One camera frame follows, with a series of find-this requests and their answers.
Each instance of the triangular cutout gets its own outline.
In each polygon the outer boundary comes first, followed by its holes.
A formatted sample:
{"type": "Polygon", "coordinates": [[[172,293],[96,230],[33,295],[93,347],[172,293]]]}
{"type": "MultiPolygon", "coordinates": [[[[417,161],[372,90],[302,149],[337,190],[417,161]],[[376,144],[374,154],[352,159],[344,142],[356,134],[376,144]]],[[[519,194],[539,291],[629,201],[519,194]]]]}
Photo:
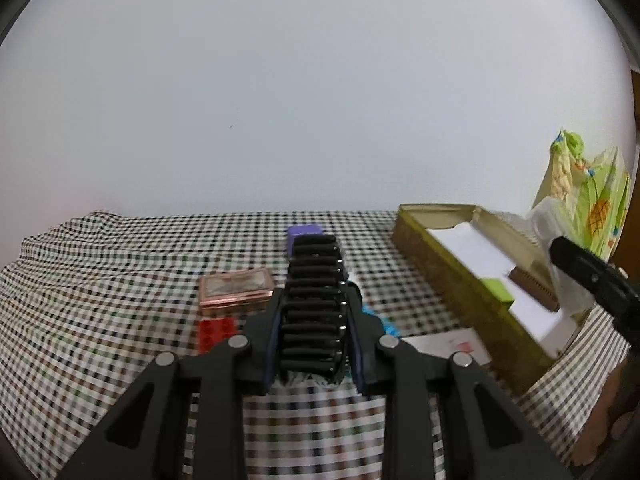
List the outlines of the triangular cutout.
{"type": "Polygon", "coordinates": [[[492,449],[500,449],[522,442],[523,434],[520,429],[482,384],[476,384],[474,394],[489,446],[492,449]]]}
{"type": "Polygon", "coordinates": [[[146,412],[154,395],[153,384],[147,384],[136,398],[124,408],[119,418],[106,432],[107,441],[118,446],[136,449],[140,444],[142,428],[145,425],[146,412]]]}

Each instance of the plaid fabric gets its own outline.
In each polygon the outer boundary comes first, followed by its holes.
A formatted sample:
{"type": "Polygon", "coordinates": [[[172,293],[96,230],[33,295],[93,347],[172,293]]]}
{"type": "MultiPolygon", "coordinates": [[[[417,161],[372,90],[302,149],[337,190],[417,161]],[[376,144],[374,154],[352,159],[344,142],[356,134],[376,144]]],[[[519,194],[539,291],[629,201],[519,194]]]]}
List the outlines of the plaid fabric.
{"type": "MultiPolygon", "coordinates": [[[[196,352],[199,276],[266,266],[283,282],[292,224],[316,222],[338,235],[366,303],[403,335],[457,328],[392,244],[395,218],[332,212],[142,219],[97,212],[27,238],[20,259],[0,272],[2,429],[37,478],[53,478],[158,352],[196,352]]],[[[625,348],[596,309],[571,352],[521,399],[558,455],[566,456],[625,348]]],[[[349,381],[331,390],[312,381],[274,387],[245,400],[248,472],[378,478],[383,419],[384,399],[358,396],[349,381]]],[[[442,445],[435,448],[443,478],[442,445]]],[[[185,476],[189,458],[187,452],[185,476]]]]}

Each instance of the red block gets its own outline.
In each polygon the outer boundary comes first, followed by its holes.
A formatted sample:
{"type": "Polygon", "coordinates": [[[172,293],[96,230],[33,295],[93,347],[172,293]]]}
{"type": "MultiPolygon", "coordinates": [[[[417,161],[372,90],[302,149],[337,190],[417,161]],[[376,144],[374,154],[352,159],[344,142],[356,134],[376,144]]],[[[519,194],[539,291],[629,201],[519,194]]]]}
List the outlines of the red block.
{"type": "Polygon", "coordinates": [[[232,317],[203,319],[198,325],[198,353],[204,354],[215,345],[238,333],[232,317]]]}

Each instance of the white wall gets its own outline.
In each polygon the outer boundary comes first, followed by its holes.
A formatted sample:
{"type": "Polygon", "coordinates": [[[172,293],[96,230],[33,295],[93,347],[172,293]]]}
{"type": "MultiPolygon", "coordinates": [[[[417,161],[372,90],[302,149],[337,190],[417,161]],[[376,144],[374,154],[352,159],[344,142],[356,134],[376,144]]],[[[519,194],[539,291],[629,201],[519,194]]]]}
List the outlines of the white wall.
{"type": "Polygon", "coordinates": [[[522,213],[560,128],[632,164],[595,0],[33,0],[0,47],[0,263],[95,208],[522,213]]]}

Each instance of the purple block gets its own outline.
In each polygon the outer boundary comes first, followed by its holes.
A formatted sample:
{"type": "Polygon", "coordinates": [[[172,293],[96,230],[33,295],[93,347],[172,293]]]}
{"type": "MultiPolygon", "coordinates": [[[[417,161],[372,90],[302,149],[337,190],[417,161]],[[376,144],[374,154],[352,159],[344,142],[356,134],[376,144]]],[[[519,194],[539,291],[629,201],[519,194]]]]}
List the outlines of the purple block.
{"type": "Polygon", "coordinates": [[[287,229],[287,254],[291,257],[293,252],[293,239],[300,235],[321,235],[324,231],[318,224],[292,225],[287,229]]]}

